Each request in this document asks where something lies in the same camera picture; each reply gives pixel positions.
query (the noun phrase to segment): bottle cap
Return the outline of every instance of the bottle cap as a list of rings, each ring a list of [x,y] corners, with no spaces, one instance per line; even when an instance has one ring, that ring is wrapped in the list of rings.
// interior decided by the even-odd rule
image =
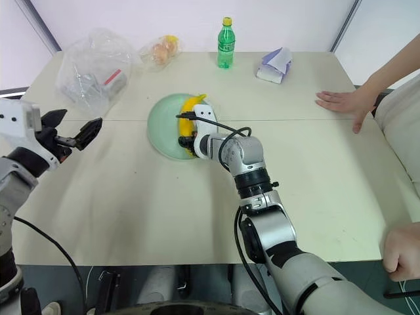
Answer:
[[[231,26],[232,25],[232,18],[228,16],[223,18],[223,26]]]

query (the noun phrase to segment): clear plastic bag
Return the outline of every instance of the clear plastic bag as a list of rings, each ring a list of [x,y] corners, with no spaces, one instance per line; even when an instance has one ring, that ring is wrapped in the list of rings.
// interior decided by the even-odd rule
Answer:
[[[139,50],[140,59],[146,70],[159,71],[182,52],[177,36],[165,35]]]
[[[96,29],[64,51],[56,88],[89,116],[102,117],[117,102],[138,62],[124,38]]]

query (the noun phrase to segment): black cable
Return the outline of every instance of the black cable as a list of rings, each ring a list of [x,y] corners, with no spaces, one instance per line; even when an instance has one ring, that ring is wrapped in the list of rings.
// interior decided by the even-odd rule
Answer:
[[[245,130],[247,130],[247,131],[248,131],[248,135],[247,135],[247,136],[245,136],[245,135],[242,133],[242,131],[245,131]],[[219,162],[220,162],[220,164],[224,167],[224,169],[226,169],[228,172],[229,172],[229,167],[228,167],[225,163],[223,163],[223,161],[222,161],[222,150],[223,150],[224,146],[226,145],[226,143],[228,143],[228,141],[229,141],[230,139],[232,139],[232,138],[234,137],[234,135],[241,135],[241,136],[243,136],[243,137],[250,137],[250,136],[251,136],[251,132],[252,132],[252,130],[251,130],[251,128],[249,128],[249,127],[242,127],[242,128],[239,128],[238,130],[235,130],[233,133],[231,133],[230,135],[228,135],[228,136],[227,136],[227,137],[223,140],[222,144],[220,145],[220,148],[219,148]]]
[[[270,306],[270,308],[273,310],[273,312],[276,315],[283,315],[282,312],[280,312],[280,310],[277,308],[277,306],[273,303],[273,301],[271,301],[270,297],[268,296],[268,293],[263,289],[261,284],[258,282],[258,279],[256,279],[254,273],[252,272],[251,268],[248,265],[248,262],[246,261],[244,255],[243,255],[241,244],[239,242],[239,236],[238,236],[238,225],[241,221],[242,221],[242,211],[241,211],[241,208],[239,207],[238,210],[236,211],[235,220],[234,220],[234,224],[235,224],[234,225],[234,235],[235,235],[236,248],[238,248],[239,257],[241,258],[243,267],[245,267],[245,270],[247,271],[247,273],[248,273],[249,277],[251,278],[252,282],[255,284],[255,287],[257,287],[258,291],[261,293],[262,297],[267,302],[267,304]]]
[[[42,231],[41,229],[39,229],[38,227],[36,227],[35,225],[33,225],[31,222],[28,222],[27,220],[24,220],[20,217],[14,217],[14,219],[18,222],[21,222],[27,226],[29,226],[32,230],[35,230],[37,233],[41,234],[44,238],[46,238],[47,240],[49,240],[51,243],[53,243],[59,251],[61,251],[61,253],[67,258],[67,260],[69,261],[69,263],[71,264],[73,271],[77,277],[77,281],[79,282],[79,287],[80,287],[80,292],[82,295],[82,301],[83,301],[83,315],[85,315],[87,313],[87,301],[86,301],[86,295],[85,295],[85,288],[83,286],[83,280],[81,278],[80,272],[77,269],[73,259],[70,257],[70,255],[66,252],[66,250],[56,241],[54,240],[52,237],[50,237],[48,234],[46,234],[44,231]]]
[[[230,130],[232,132],[236,131],[235,128],[231,128],[229,126],[223,125],[222,123],[218,123],[218,122],[213,121],[213,120],[205,119],[205,118],[202,118],[202,117],[197,117],[195,115],[179,114],[179,115],[176,115],[175,117],[176,118],[185,118],[185,119],[189,119],[189,120],[200,120],[200,121],[204,121],[205,123],[209,123],[211,125]]]

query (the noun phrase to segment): green bottle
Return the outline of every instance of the green bottle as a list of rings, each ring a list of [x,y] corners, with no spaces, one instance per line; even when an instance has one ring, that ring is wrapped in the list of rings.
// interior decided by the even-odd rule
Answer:
[[[223,18],[223,28],[219,33],[218,40],[217,65],[219,68],[228,69],[234,62],[235,49],[235,33],[232,30],[231,18]]]

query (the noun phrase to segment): person's hand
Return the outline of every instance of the person's hand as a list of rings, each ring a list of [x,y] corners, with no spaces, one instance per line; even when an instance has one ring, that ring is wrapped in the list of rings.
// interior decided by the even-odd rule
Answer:
[[[359,133],[366,115],[374,109],[378,94],[362,85],[351,93],[333,93],[328,91],[316,93],[320,100],[316,100],[315,103],[334,112],[353,114],[353,132]]]
[[[420,279],[420,222],[388,233],[383,266],[392,281]]]

